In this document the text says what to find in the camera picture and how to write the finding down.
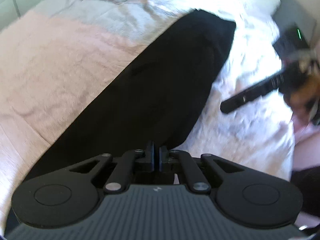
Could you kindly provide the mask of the person's right hand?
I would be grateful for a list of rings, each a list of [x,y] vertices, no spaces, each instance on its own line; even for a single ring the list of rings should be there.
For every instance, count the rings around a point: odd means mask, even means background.
[[[310,75],[306,82],[291,95],[283,96],[285,103],[293,111],[293,116],[301,125],[307,125],[310,121],[310,111],[306,104],[314,98],[319,98],[319,75]]]

